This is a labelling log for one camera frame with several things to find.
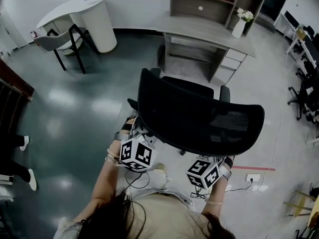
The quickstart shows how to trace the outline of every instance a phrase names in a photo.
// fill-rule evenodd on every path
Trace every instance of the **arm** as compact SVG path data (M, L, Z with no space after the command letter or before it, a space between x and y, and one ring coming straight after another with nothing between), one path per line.
M227 164L224 164L224 166L230 171L230 167ZM223 202L227 184L228 184L227 179L224 176L222 176L214 184L208 200L211 202ZM206 204L201 213L202 214L210 213L210 214L219 218L220 212L221 212L221 207L222 207L222 204L221 205Z
M133 124L133 120L127 121L128 124ZM129 134L128 130L121 130L121 134ZM121 142L114 140L110 145L110 151L117 157L120 156ZM119 167L115 164L105 161L100 172L100 175L95 183L92 198L85 209L73 220L80 222L88 218L94 210L102 204L108 203L115 195L116 185L118 181Z

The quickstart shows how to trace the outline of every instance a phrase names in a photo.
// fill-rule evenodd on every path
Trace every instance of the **person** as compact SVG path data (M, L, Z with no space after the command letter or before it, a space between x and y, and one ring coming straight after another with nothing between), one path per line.
M129 134L128 125L132 127L133 121L128 119L120 134ZM121 142L114 140L108 157L119 159L120 148ZM227 186L225 177L214 184L203 211L197 213L189 198L177 193L178 185L172 185L162 164L140 175L126 192L116 195L118 174L119 167L106 159L91 201L70 223L65 218L61 220L54 239L235 238L219 222Z
M9 153L10 150L20 147L21 151L25 151L27 145L30 142L29 136L22 136L22 135L2 135L0 138L2 149L4 153ZM36 190L36 179L34 176L34 172L32 169L26 169L24 166L19 165L18 163L11 160L11 158L7 155L1 156L1 163L0 163L0 174L13 174L18 175L21 177L22 180L29 183L31 189L33 191Z

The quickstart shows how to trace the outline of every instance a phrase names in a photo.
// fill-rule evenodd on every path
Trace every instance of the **desk drawer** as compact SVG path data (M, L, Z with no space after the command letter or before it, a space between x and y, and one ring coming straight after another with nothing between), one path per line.
M232 68L232 69L236 70L239 67L240 62L235 60L235 59L225 57L223 59L223 62L221 62L221 65L222 66L227 66L229 68Z
M220 66L214 74L214 78L221 80L223 83L227 83L230 77L233 75L233 73L234 71Z
M241 52L239 52L237 50L229 49L227 54L226 54L226 57L235 59L237 61L244 61L244 59L246 57L246 54L241 53Z

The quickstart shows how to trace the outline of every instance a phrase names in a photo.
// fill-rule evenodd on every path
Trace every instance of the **black pants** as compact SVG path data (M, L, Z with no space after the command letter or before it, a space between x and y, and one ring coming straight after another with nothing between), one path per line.
M24 146L24 137L21 135L2 135L0 137L1 149L5 153L9 153L10 150ZM14 174L20 176L24 181L30 182L30 173L24 167L18 163L12 161L8 156L0 157L0 174Z

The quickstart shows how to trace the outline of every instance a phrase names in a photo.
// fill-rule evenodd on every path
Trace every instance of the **dark floor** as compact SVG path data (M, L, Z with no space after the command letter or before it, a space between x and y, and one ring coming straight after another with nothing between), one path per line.
M33 192L16 176L7 187L17 237L52 238L61 217L88 203L106 149L131 112L126 99L136 99L140 71L153 65L162 38L118 34L117 41L110 54L80 48L86 75L75 56L61 55L64 72L53 52L36 45L12 54L9 66L35 88L17 131L30 144L14 160L32 168L38 183Z

